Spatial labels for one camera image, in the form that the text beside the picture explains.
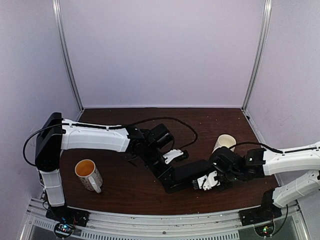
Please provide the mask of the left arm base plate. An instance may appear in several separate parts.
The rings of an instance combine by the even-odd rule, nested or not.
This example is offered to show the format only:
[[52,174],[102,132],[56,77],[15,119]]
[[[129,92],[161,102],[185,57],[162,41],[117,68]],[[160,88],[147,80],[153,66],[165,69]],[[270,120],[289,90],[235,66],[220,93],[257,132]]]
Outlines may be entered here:
[[75,209],[64,204],[63,206],[53,207],[50,205],[47,196],[44,197],[48,204],[45,216],[64,224],[72,226],[86,227],[90,213],[86,210]]

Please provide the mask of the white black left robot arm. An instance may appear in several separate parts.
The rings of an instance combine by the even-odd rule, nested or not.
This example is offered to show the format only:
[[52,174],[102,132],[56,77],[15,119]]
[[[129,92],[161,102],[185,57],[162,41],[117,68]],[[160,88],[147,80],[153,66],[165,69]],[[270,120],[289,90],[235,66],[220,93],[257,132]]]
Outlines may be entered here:
[[60,175],[60,154],[62,150],[94,149],[130,153],[139,156],[157,179],[167,183],[170,177],[170,162],[183,154],[172,149],[160,152],[173,141],[169,130],[159,124],[151,130],[140,129],[136,124],[98,125],[64,119],[54,112],[42,129],[36,131],[36,149],[33,167],[42,176],[44,189],[52,213],[61,222],[72,218],[72,211],[66,207]]

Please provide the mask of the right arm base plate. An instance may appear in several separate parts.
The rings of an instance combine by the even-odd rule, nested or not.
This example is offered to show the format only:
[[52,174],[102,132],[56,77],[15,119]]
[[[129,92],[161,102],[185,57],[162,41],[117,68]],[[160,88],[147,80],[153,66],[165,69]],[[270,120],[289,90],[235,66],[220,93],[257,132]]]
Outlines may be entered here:
[[239,216],[242,226],[249,226],[279,218],[282,216],[282,211],[279,208],[263,209],[256,207],[239,211]]

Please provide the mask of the black zip tool case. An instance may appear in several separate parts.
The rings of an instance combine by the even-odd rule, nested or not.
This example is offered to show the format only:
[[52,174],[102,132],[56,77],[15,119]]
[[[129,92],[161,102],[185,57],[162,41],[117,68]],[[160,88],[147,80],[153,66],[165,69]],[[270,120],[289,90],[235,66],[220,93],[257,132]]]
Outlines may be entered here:
[[210,164],[202,159],[176,168],[170,167],[160,178],[167,194],[175,193],[193,186],[193,181],[208,173]]

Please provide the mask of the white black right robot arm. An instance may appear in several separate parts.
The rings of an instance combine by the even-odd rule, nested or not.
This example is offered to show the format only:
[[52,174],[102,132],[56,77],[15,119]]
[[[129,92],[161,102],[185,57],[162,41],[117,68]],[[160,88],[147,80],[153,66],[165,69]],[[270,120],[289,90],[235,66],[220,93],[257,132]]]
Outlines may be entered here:
[[256,216],[261,221],[268,220],[276,208],[281,209],[320,188],[319,142],[287,149],[263,146],[248,150],[244,156],[223,146],[212,153],[209,163],[222,183],[234,179],[248,182],[279,173],[306,171],[292,182],[264,193],[261,206],[256,210]]

